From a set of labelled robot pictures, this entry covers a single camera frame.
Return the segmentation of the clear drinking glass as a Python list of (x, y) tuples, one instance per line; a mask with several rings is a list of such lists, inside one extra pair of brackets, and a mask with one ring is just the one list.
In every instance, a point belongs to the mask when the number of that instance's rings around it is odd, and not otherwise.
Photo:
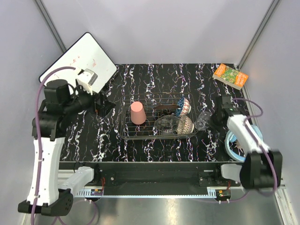
[(211, 122), (212, 113), (204, 111), (201, 112), (196, 121), (194, 122), (195, 128), (198, 131), (204, 131), (206, 129), (213, 129), (213, 125)]

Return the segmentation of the pink plastic cup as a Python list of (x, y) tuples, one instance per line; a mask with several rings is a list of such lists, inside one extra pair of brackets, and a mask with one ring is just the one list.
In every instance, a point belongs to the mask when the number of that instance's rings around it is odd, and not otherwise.
[(131, 121), (136, 125), (141, 125), (146, 121), (146, 114), (141, 102), (135, 101), (130, 106)]

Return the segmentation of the brown patterned ceramic bowl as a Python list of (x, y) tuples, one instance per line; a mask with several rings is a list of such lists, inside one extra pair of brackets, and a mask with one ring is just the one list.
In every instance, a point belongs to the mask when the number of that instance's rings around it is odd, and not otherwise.
[(192, 120), (188, 116), (183, 115), (180, 117), (176, 132), (179, 135), (186, 135), (192, 133), (194, 128)]

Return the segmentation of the blue orange patterned bowl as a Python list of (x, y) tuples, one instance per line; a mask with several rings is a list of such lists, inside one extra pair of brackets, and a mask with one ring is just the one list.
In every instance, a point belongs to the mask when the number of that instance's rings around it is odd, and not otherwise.
[(177, 117), (181, 117), (183, 115), (187, 115), (191, 111), (191, 105), (187, 98), (181, 97), (177, 103), (178, 108), (175, 111), (175, 115)]

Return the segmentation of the wire dish rack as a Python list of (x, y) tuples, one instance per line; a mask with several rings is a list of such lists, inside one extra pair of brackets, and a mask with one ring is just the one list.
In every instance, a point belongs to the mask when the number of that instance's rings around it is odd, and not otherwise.
[[(154, 122), (165, 115), (175, 115), (176, 110), (153, 110), (158, 105), (177, 105), (181, 97), (189, 100), (191, 111), (187, 115), (192, 122), (196, 120), (196, 111), (194, 97), (191, 93), (144, 93), (124, 95), (120, 100), (119, 110), (119, 134), (125, 140), (146, 140), (146, 139), (177, 139), (190, 138), (196, 133), (196, 128), (193, 132), (186, 135), (179, 135), (177, 132), (173, 134), (163, 134), (154, 127)], [(133, 102), (139, 101), (144, 107), (146, 121), (141, 125), (136, 125), (131, 121), (130, 106)]]

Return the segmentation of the clear glass square plate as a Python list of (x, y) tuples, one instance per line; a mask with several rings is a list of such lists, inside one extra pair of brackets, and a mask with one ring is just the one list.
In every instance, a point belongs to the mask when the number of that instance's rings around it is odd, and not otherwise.
[(179, 117), (174, 115), (165, 115), (154, 122), (154, 127), (163, 134), (173, 134), (176, 132), (179, 123)]

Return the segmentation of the red floral plate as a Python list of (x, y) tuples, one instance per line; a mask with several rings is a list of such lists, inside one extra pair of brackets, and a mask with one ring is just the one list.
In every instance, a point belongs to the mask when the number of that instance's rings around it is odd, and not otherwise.
[(172, 104), (172, 105), (158, 105), (153, 108), (153, 110), (176, 110), (180, 108), (178, 105)]

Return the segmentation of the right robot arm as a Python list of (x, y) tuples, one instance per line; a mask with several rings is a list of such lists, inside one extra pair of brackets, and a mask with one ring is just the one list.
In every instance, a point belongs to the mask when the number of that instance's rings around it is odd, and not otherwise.
[(281, 183), (283, 156), (259, 137), (248, 121), (250, 117), (235, 107), (233, 101), (229, 95), (217, 97), (210, 127), (216, 130), (227, 127), (236, 136), (246, 157), (240, 164), (222, 164), (220, 170), (213, 173), (214, 183), (223, 186), (234, 180), (245, 189), (276, 191)]

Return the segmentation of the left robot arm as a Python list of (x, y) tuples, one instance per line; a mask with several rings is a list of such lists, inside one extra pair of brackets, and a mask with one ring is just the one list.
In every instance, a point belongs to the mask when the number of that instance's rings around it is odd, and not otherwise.
[(101, 181), (98, 166), (80, 166), (65, 182), (58, 184), (60, 154), (68, 126), (73, 117), (90, 111), (105, 117), (115, 104), (103, 93), (89, 94), (82, 84), (70, 94), (66, 80), (47, 83), (45, 99), (36, 107), (32, 121), (35, 160), (30, 192), (26, 200), (18, 204), (18, 212), (58, 217), (67, 215), (75, 195), (87, 184), (97, 185)]

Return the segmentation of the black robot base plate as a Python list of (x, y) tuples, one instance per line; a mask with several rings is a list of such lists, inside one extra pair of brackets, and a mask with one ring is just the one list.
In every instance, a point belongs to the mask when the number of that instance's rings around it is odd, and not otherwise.
[(105, 187), (117, 187), (126, 183), (191, 183), (209, 186), (238, 184), (223, 178), (218, 162), (60, 162), (59, 169), (76, 171), (82, 166), (96, 169), (92, 185), (105, 180)]

